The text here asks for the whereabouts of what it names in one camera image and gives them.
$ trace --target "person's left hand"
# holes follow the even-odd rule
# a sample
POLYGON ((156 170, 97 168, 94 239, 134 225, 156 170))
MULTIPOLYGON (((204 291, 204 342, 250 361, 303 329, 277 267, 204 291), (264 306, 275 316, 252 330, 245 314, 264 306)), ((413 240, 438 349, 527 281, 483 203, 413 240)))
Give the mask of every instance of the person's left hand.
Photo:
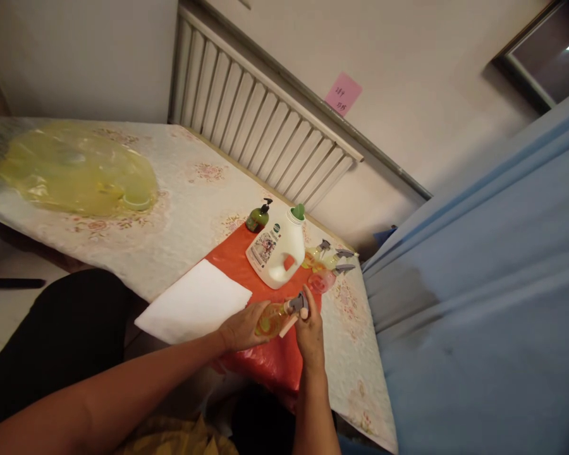
POLYGON ((269 300, 252 303, 244 310, 230 316, 217 330, 223 337, 228 351, 244 351, 258 344, 267 343, 267 336, 255 334, 257 322, 264 309, 270 304, 269 300))

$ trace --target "hand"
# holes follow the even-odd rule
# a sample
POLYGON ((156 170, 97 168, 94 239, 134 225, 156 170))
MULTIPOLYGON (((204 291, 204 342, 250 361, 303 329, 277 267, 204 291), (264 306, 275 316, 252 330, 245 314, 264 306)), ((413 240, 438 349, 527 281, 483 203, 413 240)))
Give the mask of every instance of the hand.
POLYGON ((255 335, 255 327, 259 317, 269 304, 269 300, 252 303, 244 310, 230 316, 221 324, 217 331, 223 337, 226 350, 244 351, 270 341, 266 336, 255 335))
POLYGON ((322 317, 310 289, 304 284, 303 292, 308 298, 308 319, 295 323, 297 346, 302 354, 303 367, 310 371, 324 371, 324 341, 322 340, 322 317))

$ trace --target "black pants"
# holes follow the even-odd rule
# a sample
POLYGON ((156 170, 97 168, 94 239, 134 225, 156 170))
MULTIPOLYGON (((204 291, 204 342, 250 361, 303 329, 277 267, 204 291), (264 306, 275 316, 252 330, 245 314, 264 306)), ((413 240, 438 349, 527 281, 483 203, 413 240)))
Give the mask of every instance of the black pants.
MULTIPOLYGON (((0 422, 121 363, 134 299, 116 276, 99 269, 46 287, 0 352, 0 422)), ((271 454, 290 454, 295 417, 256 385, 242 393, 232 430, 240 454, 264 454, 267 448, 271 454)))
POLYGON ((0 352, 0 422, 121 363, 134 298, 115 275, 100 269, 46 287, 0 352))

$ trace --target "bottle label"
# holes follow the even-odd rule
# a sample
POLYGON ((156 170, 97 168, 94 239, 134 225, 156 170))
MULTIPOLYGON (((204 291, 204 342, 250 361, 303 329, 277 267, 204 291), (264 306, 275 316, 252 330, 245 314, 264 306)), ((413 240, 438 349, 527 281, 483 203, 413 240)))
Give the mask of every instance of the bottle label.
POLYGON ((252 217, 247 218, 247 229, 249 231, 255 232, 257 226, 259 226, 259 223, 257 221, 255 221, 252 217))
POLYGON ((272 232, 264 232, 257 236, 251 252, 253 258, 263 268, 276 248, 277 237, 272 232))

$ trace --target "spray bottle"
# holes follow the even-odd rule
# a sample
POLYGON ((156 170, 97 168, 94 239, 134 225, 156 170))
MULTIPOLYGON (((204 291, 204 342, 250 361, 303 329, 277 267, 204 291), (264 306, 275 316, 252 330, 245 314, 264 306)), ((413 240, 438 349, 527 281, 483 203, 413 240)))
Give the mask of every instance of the spray bottle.
POLYGON ((309 308, 308 299, 303 292, 290 301, 270 303, 257 321, 255 334, 269 338, 278 334, 284 337, 298 318, 308 318, 309 308))
POLYGON ((317 270, 322 270, 322 269, 333 270, 341 258, 343 258, 343 257, 350 258, 350 257, 358 256, 358 253, 351 252, 350 250, 335 250, 335 251, 336 251, 336 253, 333 256, 329 256, 327 259, 324 259, 322 261, 318 261, 315 265, 316 269, 317 270))
POLYGON ((340 274, 346 274, 356 266, 353 264, 337 265, 333 270, 323 269, 308 278, 308 287, 317 294, 324 294, 333 287, 340 274))
POLYGON ((302 267, 304 269, 311 269, 314 267, 314 264, 322 258, 322 252, 328 250, 330 247, 331 244, 327 240, 322 239, 322 243, 320 245, 306 248, 305 259, 303 260, 302 267))

